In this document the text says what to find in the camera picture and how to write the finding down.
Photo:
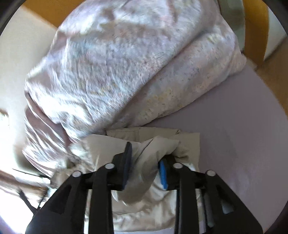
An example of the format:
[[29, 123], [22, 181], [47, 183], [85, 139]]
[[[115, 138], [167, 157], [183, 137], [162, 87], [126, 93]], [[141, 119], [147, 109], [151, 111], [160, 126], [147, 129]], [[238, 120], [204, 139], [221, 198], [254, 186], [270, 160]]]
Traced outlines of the beige puffer jacket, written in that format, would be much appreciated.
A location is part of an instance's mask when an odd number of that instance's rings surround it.
[[58, 188], [76, 170], [96, 171], [110, 163], [114, 155], [132, 144], [129, 178], [122, 192], [112, 193], [113, 222], [116, 231], [159, 231], [172, 228], [176, 215], [176, 192], [166, 191], [158, 172], [165, 155], [193, 171], [199, 169], [200, 135], [178, 129], [136, 127], [91, 134], [70, 146], [76, 160], [72, 168], [58, 169], [52, 186]]

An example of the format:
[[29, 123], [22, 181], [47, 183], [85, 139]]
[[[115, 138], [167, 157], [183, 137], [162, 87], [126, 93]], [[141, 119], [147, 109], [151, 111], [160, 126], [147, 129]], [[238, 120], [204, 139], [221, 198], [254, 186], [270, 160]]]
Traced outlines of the purple bed sheet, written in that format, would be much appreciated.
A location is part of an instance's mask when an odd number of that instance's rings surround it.
[[200, 171], [218, 173], [264, 231], [277, 220], [287, 203], [287, 116], [251, 67], [149, 126], [199, 133]]

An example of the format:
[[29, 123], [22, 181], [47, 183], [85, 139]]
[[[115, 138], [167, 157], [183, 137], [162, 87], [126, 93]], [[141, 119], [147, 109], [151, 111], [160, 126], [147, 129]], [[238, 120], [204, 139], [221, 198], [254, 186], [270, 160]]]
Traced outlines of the pink floral duvet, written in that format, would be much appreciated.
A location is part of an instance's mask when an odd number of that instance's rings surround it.
[[245, 64], [215, 1], [85, 1], [28, 73], [23, 155], [52, 176], [70, 143], [172, 114]]

